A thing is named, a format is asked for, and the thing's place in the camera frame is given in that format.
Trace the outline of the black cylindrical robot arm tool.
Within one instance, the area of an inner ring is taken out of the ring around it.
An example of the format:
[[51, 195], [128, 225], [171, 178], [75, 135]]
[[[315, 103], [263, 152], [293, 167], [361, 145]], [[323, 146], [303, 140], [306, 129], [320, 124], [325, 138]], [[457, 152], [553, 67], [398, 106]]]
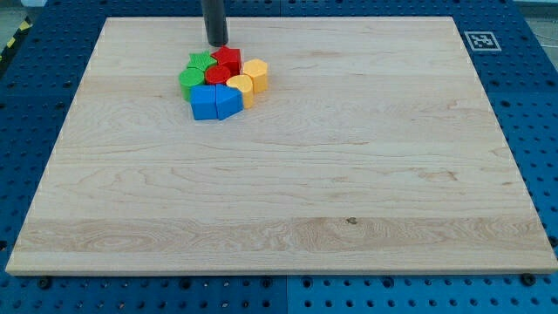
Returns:
[[225, 4], [223, 0], [201, 0], [208, 42], [213, 47], [221, 47], [228, 43], [228, 26]]

